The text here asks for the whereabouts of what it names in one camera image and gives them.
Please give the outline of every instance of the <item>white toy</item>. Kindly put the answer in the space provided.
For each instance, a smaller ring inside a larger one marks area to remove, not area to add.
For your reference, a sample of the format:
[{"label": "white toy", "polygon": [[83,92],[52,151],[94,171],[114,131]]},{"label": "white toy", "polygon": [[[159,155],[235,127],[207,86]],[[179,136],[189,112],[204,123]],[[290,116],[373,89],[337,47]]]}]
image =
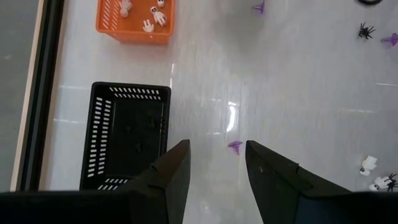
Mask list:
[{"label": "white toy", "polygon": [[368,176],[371,170],[376,168],[376,162],[377,159],[375,157],[368,156],[368,158],[362,162],[362,168],[359,170],[359,173]]},{"label": "white toy", "polygon": [[166,24],[166,18],[163,13],[159,12],[157,8],[154,6],[150,9],[152,15],[154,15],[155,22],[160,26],[164,26]]},{"label": "white toy", "polygon": [[123,18],[126,18],[127,16],[129,16],[129,11],[132,8],[130,0],[121,0],[119,4],[120,4],[120,15]]},{"label": "white toy", "polygon": [[149,19],[147,19],[147,20],[144,21],[144,26],[142,27],[142,29],[145,32],[153,32],[154,29],[155,29],[155,25],[151,24]]},{"label": "white toy", "polygon": [[157,6],[164,7],[164,0],[157,0]]},{"label": "white toy", "polygon": [[390,177],[377,177],[374,183],[369,185],[371,191],[378,191],[380,189],[388,188],[388,184],[392,182]]}]

